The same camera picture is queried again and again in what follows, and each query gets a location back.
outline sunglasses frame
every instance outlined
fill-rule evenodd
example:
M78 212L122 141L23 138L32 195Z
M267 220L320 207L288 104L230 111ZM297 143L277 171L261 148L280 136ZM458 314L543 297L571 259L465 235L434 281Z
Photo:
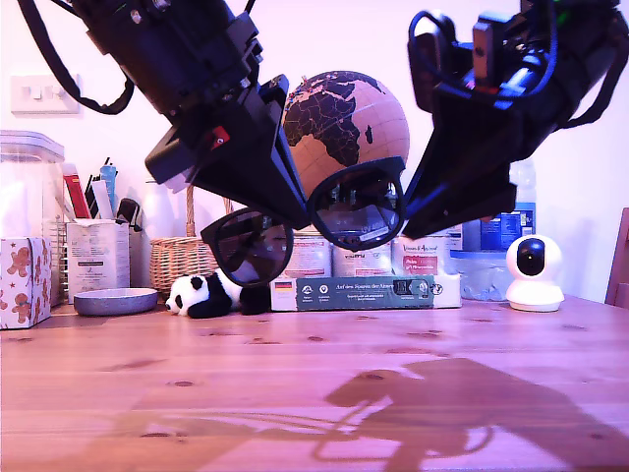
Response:
M332 243L334 246L347 249L355 253L359 251L366 251L368 249L377 248L379 246L382 246L388 243L400 233L400 231L402 230L402 227L404 226L404 222L406 221L406 201L404 199L404 189L402 188L402 184L400 182L400 174L405 168L406 166L404 164L404 160L402 160L402 157L400 155L394 155L394 156L385 157L382 159L369 160L367 162L362 162L360 164L354 164L349 167L346 167L345 169L341 169L338 172L334 172L332 175L330 175L329 177L321 181L314 188L313 192L308 198L308 202L307 202L308 214L311 218L311 222L313 223L313 226L318 230L319 233L321 233L321 235L327 241ZM365 244L364 246L361 246L360 248L356 248L353 245L345 244L341 242L338 238L336 238L332 234L332 232L327 228L327 226L325 225L321 217L316 212L315 202L318 200L321 193L326 191L324 189L327 189L327 187L329 187L329 185L332 182L335 182L336 180L338 180L339 177L343 177L344 175L352 174L354 172L360 172L366 169L367 170L379 169L383 171L385 174L387 174L388 177L391 178L391 181L393 182L393 185L395 186L395 191L397 195L399 196L400 211L398 212L398 214L400 217L395 228L391 230L389 232L389 235L386 236L384 239L373 241L371 243Z
M243 288L259 287L259 286L267 285L272 280L277 278L284 271L289 261L291 260L291 256L293 255L293 243L295 240L293 229L289 227L287 224L281 223L280 221L280 225L283 226L284 229L286 230L286 251L284 254L284 261L282 262L281 269L279 270L279 272L272 277L269 276L266 278L261 278L257 282L242 282L240 280L237 280L232 275L231 270L227 270L226 268L227 264L225 263L223 259L223 255L220 251L220 246L218 242L218 233L219 233L220 228L222 228L227 221L234 219L242 214L252 213L252 212L258 213L261 216L267 216L261 211L258 211L257 209L245 207L237 211L234 211L232 213L226 214L225 216L217 219L216 221L211 223L209 226L207 226L200 233L200 236L203 242L209 246L209 249L211 249L212 253L214 254L214 258L216 259L216 263L218 264L220 269L223 271L225 276L229 278L232 282L234 282L236 285L239 285Z

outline light switch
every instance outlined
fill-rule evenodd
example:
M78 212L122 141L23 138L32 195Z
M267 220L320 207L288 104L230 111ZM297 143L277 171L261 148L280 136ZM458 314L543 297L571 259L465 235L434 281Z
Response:
M32 86L30 88L30 98L37 101L42 99L40 86Z
M78 75L73 76L80 85ZM11 112L14 114L79 114L81 106L50 75L12 76Z

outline sunglasses lens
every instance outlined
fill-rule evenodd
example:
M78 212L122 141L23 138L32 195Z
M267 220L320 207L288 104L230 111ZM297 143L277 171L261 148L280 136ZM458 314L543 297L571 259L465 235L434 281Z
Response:
M217 231L224 270L240 283L266 283L277 277L287 258L286 226L251 210L234 216Z
M381 170L345 174L318 195L314 210L337 241L355 250L377 245L397 231L402 195Z

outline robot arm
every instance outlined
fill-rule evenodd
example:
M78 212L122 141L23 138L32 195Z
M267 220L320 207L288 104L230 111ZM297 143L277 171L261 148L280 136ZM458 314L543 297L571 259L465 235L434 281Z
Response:
M105 113L124 109L133 84L172 124L146 158L158 183L195 185L294 228L310 223L280 126L288 82L257 82L262 48L249 12L223 0L73 0L92 41L127 76L125 93L101 106L79 96L33 0L19 0L44 58L69 95ZM629 54L617 0L522 0L513 17L483 14L474 43L456 40L444 16L421 12L409 30L417 104L434 131L405 194L404 233L419 238L511 211L509 164L556 130L596 121ZM421 22L434 28L418 32ZM578 119L581 99L605 76Z
M100 112L126 106L133 85L109 106L78 97L33 0L20 6L69 95ZM223 0L73 0L65 8L170 121L145 160L157 183L174 191L192 184L295 228L310 223L280 126L288 81L257 82L262 48L248 11L236 17Z
M405 194L407 236L512 211L509 164L529 157L554 131L600 117L629 53L617 4L523 1L514 17L481 15L473 44L456 41L447 17L421 12L413 20L415 96L432 113L434 131ZM435 28L416 34L421 19ZM591 109L570 119L605 74Z

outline bottle label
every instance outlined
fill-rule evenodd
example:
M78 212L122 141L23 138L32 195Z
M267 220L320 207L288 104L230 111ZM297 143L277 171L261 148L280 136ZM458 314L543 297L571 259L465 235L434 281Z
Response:
M535 204L518 203L510 213L481 222L481 251L506 251L516 239L535 233Z

